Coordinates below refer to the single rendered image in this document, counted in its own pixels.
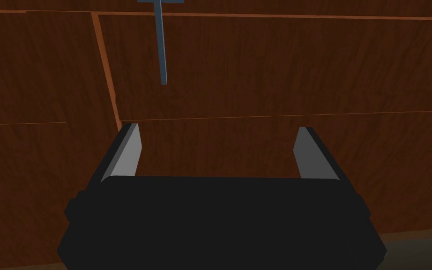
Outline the brown wooden cupboard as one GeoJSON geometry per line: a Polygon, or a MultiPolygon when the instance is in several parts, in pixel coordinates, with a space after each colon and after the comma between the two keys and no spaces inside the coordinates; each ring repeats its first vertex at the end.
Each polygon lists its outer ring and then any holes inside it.
{"type": "MultiPolygon", "coordinates": [[[[432,0],[185,0],[162,12],[432,20],[432,0]]],[[[64,208],[130,122],[138,175],[196,177],[298,177],[298,128],[313,127],[368,205],[387,259],[432,244],[432,111],[122,120],[102,15],[154,17],[154,6],[0,0],[0,268],[59,268],[64,208]]]]}

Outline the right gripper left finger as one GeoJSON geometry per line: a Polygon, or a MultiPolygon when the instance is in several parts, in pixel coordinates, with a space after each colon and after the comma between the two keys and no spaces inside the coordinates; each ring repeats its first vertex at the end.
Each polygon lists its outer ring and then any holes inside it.
{"type": "Polygon", "coordinates": [[[139,125],[137,123],[124,124],[100,161],[90,182],[98,184],[110,176],[134,176],[141,151],[139,125]]]}

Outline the brown wooden drawer front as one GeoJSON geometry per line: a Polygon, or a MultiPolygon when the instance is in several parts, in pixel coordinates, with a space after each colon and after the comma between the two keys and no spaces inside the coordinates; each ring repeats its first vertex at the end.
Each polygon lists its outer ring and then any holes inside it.
{"type": "Polygon", "coordinates": [[[102,15],[122,120],[432,111],[432,20],[102,15]]]}

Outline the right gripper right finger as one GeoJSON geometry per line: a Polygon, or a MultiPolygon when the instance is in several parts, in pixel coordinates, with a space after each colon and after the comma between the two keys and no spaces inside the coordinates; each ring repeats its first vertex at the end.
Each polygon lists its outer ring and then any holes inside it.
{"type": "Polygon", "coordinates": [[[298,129],[293,153],[301,178],[347,182],[347,176],[313,128],[298,129]]]}

